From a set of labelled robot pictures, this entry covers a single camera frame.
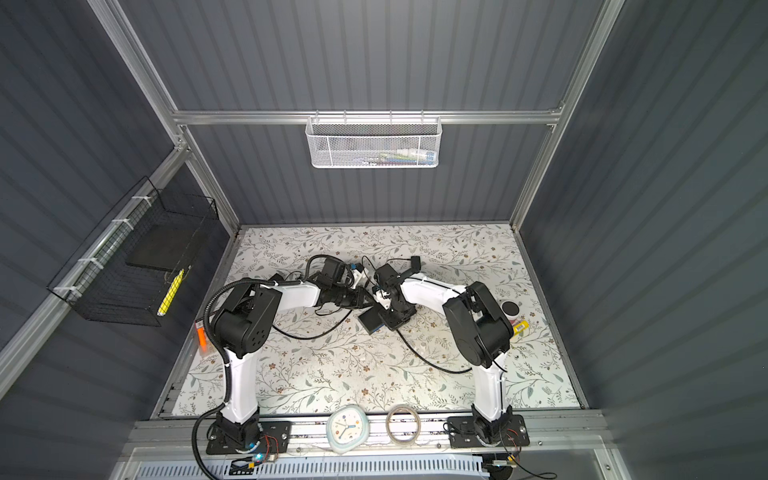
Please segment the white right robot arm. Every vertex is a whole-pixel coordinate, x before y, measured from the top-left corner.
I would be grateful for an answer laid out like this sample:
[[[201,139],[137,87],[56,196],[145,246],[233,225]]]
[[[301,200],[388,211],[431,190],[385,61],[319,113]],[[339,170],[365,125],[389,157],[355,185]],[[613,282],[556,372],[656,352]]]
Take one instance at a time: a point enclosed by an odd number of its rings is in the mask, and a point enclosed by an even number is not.
[[[445,317],[459,353],[471,365],[476,435],[486,444],[498,442],[513,413],[503,392],[502,362],[515,332],[489,288],[481,282],[451,285],[413,268],[398,273],[390,265],[378,268],[374,280],[383,297],[370,312],[387,328],[399,330],[419,306]]]

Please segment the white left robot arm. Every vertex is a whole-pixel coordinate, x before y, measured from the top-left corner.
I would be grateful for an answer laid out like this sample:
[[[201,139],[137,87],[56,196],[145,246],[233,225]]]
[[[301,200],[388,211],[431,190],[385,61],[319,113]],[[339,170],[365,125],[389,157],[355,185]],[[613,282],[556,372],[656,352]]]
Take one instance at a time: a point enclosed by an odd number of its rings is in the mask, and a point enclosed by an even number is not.
[[[223,361],[224,397],[201,417],[215,417],[218,441],[243,453],[269,441],[259,425],[260,406],[252,377],[258,370],[257,352],[274,329],[277,314],[327,303],[348,311],[366,308],[370,305],[366,278],[364,267],[320,254],[311,257],[304,273],[293,280],[280,274],[268,279],[245,277],[209,297],[201,321],[205,336]]]

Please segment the black power adapter with cord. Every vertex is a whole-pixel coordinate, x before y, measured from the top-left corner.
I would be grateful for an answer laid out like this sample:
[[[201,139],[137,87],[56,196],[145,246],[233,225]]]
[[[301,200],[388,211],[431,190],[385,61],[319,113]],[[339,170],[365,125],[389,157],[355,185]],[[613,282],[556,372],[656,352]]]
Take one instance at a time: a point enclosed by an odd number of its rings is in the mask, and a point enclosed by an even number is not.
[[[405,265],[406,269],[402,271],[396,270],[395,264],[399,264],[399,263],[402,263],[403,265]],[[394,271],[394,274],[398,278],[407,278],[409,276],[412,276],[413,274],[420,273],[421,267],[422,267],[421,257],[417,255],[414,255],[408,258],[404,258],[404,257],[389,258],[385,262],[383,262],[381,265],[376,265],[368,256],[362,255],[361,264],[369,266],[373,272],[376,272],[380,268],[384,267],[385,265],[388,265]]]

